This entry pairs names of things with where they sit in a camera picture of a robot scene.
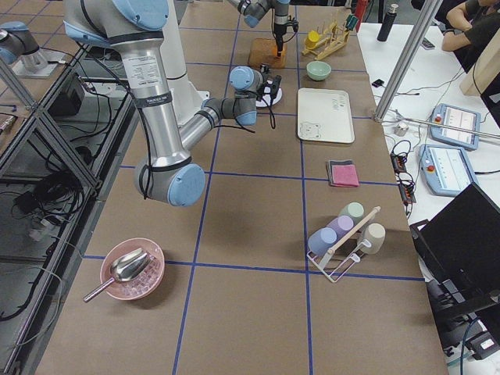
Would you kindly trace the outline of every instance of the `white cup rack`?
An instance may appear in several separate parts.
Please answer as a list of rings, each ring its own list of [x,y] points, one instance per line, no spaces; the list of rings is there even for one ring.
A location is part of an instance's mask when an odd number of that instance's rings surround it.
[[[379,213],[380,207],[374,207],[372,211],[363,217],[344,237],[335,242],[335,244],[330,247],[327,252],[321,256],[316,255],[311,251],[307,252],[307,258],[309,261],[320,270],[323,275],[327,277],[332,283],[339,281],[345,273],[353,267],[356,263],[361,262],[361,258],[365,255],[363,248],[371,248],[372,244],[367,239],[362,239],[357,246],[347,255],[344,259],[340,261],[334,268],[328,267],[332,257],[335,252],[353,235],[355,235],[359,230],[364,228],[367,224],[373,221],[375,216]]]

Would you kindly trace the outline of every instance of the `scoop handle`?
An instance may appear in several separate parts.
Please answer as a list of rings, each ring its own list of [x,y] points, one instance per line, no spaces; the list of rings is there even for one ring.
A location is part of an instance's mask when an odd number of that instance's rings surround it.
[[[104,291],[109,285],[115,282],[115,279],[113,277],[110,277],[108,280],[106,280],[104,283],[96,287],[93,291],[91,291],[88,295],[84,297],[84,302],[89,302],[90,300],[94,299],[94,297],[98,294],[100,294],[102,291]]]

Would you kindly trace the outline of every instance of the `pink cloth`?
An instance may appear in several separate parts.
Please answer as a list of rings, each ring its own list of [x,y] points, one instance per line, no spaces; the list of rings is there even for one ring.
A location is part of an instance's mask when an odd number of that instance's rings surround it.
[[[359,186],[358,174],[356,173],[356,167],[354,164],[349,164],[347,166],[333,166],[331,174],[334,186],[354,188]]]

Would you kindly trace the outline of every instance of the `black bottle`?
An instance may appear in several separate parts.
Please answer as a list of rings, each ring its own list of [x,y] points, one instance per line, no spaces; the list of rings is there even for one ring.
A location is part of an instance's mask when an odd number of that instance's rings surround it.
[[[388,39],[392,24],[398,14],[398,7],[398,4],[391,4],[391,8],[385,13],[384,22],[382,22],[382,27],[377,35],[378,41],[386,41]]]

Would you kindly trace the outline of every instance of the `arm of person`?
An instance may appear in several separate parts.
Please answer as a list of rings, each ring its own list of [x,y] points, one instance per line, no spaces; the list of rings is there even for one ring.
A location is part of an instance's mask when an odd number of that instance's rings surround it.
[[[466,31],[469,30],[472,25],[469,22],[469,19],[475,12],[471,12],[471,10],[478,10],[479,3],[477,0],[462,2],[458,4],[455,8],[452,8],[447,14],[446,19],[455,29]]]
[[[466,37],[464,33],[455,35],[454,33],[446,33],[443,37],[443,44],[441,49],[443,51],[456,51],[462,47],[470,45],[470,40]]]

